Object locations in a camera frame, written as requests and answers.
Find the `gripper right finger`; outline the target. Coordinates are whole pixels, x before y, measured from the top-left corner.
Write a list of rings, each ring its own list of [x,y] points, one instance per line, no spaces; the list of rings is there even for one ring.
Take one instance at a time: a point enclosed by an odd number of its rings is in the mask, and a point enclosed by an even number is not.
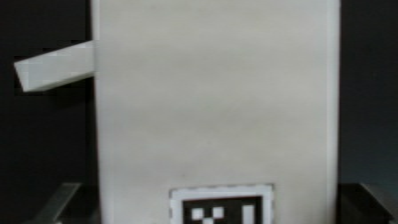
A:
[[[337,224],[398,224],[398,199],[376,185],[339,185]]]

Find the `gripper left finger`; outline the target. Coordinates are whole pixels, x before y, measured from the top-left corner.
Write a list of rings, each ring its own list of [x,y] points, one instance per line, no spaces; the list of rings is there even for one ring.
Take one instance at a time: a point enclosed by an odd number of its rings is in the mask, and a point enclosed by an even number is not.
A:
[[[61,183],[36,215],[22,224],[100,224],[97,187]]]

